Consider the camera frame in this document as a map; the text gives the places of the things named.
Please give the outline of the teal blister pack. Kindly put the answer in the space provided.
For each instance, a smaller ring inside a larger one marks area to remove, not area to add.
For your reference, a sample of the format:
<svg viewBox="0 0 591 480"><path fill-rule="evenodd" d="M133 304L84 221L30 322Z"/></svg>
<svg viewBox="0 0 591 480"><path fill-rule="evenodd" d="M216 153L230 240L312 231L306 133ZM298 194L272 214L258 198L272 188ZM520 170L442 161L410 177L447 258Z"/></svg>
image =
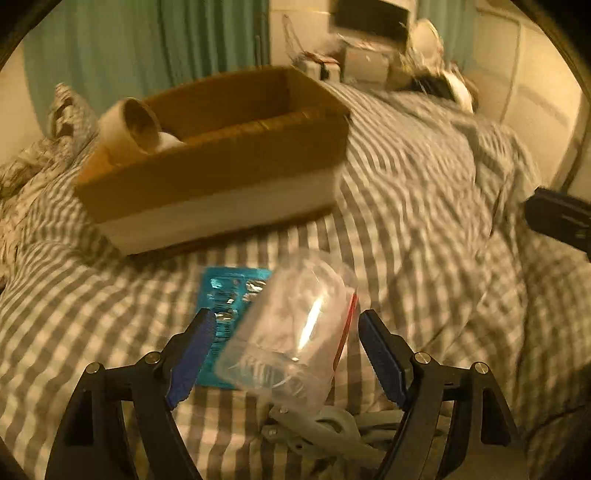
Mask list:
<svg viewBox="0 0 591 480"><path fill-rule="evenodd" d="M197 295L197 309L205 308L214 313L215 334L195 384L233 389L231 384L214 373L214 365L250 304L263 291L270 275L270 270L261 268L213 266L204 269Z"/></svg>

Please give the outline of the white tape roll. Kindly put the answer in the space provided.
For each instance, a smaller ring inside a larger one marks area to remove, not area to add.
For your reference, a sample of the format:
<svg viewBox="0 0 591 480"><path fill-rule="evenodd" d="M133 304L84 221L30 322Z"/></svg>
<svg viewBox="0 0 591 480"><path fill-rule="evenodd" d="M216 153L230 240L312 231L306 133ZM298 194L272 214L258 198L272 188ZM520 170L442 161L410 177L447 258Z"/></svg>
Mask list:
<svg viewBox="0 0 591 480"><path fill-rule="evenodd" d="M115 165L128 165L156 152L160 124L142 101L127 97L99 119L99 136Z"/></svg>

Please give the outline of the grey checkered bed cover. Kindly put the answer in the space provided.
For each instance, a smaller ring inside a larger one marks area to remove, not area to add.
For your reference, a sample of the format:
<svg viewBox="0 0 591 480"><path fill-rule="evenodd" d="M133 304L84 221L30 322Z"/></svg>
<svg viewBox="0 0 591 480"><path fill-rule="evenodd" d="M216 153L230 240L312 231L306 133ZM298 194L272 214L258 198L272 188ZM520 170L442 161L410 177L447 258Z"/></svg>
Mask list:
<svg viewBox="0 0 591 480"><path fill-rule="evenodd" d="M508 128L411 93L332 93L352 111L338 203L317 220L146 264L121 255L74 195L95 136L32 204L1 288L1 436L45 473L69 397L93 361L160 349L197 309L202 268L273 268L310 248L338 256L360 304L439 362L492 369L545 477L590 396L590 265L530 230L535 164Z"/></svg>

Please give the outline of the white wardrobe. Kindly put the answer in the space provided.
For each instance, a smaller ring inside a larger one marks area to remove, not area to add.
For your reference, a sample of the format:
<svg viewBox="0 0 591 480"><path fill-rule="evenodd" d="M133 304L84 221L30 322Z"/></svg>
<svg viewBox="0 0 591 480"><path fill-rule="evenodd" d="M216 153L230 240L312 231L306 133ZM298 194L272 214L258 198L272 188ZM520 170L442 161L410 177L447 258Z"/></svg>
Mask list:
<svg viewBox="0 0 591 480"><path fill-rule="evenodd" d="M479 113L514 130L542 183L560 186L580 153L589 106L543 30L509 1L478 1L467 76Z"/></svg>

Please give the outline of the black jacket on chair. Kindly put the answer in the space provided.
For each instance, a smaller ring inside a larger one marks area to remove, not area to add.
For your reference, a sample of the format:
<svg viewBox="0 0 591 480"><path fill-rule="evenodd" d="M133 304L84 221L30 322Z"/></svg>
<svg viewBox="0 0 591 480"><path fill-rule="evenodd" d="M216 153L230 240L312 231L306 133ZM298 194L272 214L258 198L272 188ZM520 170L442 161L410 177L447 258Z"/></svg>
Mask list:
<svg viewBox="0 0 591 480"><path fill-rule="evenodd" d="M408 89L452 101L469 113L476 113L479 107L477 87L468 79L450 71L421 72L412 78Z"/></svg>

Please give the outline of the white round vanity mirror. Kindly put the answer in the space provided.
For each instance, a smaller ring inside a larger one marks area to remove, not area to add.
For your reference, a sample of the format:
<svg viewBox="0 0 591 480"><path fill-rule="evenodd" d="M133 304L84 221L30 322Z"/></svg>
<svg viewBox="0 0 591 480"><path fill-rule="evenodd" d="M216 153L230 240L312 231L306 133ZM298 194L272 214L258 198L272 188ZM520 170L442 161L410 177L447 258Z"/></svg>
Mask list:
<svg viewBox="0 0 591 480"><path fill-rule="evenodd" d="M407 52L425 66L437 67L444 62L443 40L429 19L419 19L412 26Z"/></svg>

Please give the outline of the green side curtain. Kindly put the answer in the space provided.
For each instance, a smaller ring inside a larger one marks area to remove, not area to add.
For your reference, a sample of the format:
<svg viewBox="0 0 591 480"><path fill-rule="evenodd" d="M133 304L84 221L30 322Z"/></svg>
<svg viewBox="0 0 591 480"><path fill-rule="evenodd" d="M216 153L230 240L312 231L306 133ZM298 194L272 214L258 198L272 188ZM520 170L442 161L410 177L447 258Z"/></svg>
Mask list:
<svg viewBox="0 0 591 480"><path fill-rule="evenodd" d="M446 62L456 63L461 71L473 60L476 2L473 0L422 0L417 17L431 21L444 45Z"/></svg>

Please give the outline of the grey mini fridge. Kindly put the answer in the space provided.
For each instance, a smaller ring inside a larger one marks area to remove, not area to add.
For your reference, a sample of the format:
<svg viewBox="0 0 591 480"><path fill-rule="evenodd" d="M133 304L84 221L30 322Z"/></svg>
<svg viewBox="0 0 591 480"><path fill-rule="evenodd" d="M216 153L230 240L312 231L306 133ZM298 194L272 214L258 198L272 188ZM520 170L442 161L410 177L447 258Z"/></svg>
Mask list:
<svg viewBox="0 0 591 480"><path fill-rule="evenodd" d="M388 80L394 52L348 46L342 63L342 78L346 83L384 85Z"/></svg>

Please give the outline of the white suitcase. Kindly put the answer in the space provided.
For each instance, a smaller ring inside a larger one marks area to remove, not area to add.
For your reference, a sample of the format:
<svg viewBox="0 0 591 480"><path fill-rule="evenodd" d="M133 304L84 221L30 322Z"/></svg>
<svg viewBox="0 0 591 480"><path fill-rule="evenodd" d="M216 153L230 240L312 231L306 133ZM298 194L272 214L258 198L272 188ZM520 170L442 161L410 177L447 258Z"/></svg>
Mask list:
<svg viewBox="0 0 591 480"><path fill-rule="evenodd" d="M305 51L297 56L294 67L318 81L341 82L341 65L335 58Z"/></svg>

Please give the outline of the checkered pillow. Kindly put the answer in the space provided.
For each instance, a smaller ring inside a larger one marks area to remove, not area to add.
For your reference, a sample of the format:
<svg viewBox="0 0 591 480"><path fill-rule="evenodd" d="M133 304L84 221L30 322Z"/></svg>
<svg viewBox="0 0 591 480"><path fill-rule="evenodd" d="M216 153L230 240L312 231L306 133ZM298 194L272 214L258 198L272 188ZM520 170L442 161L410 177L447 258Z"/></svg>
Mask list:
<svg viewBox="0 0 591 480"><path fill-rule="evenodd" d="M83 144L98 133L98 119L86 100L70 86L59 83L48 114L48 136Z"/></svg>

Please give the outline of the brown cardboard box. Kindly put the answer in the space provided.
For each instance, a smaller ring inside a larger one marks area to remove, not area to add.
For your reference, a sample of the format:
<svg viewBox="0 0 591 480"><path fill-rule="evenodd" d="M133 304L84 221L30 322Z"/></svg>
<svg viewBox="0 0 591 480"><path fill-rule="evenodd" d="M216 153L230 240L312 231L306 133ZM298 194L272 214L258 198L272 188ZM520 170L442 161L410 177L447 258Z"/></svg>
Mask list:
<svg viewBox="0 0 591 480"><path fill-rule="evenodd" d="M121 253L308 218L335 204L351 112L325 83L264 67L140 101L184 145L115 165L99 136L75 182Z"/></svg>

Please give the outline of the black wall television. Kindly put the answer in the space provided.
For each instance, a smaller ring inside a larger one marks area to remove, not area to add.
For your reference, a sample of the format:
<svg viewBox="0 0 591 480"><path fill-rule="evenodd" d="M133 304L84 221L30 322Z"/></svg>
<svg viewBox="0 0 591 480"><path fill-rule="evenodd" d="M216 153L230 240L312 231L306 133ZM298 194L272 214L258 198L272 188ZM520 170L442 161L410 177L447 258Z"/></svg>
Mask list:
<svg viewBox="0 0 591 480"><path fill-rule="evenodd" d="M335 26L387 38L408 38L408 9L378 0L339 0L332 13Z"/></svg>

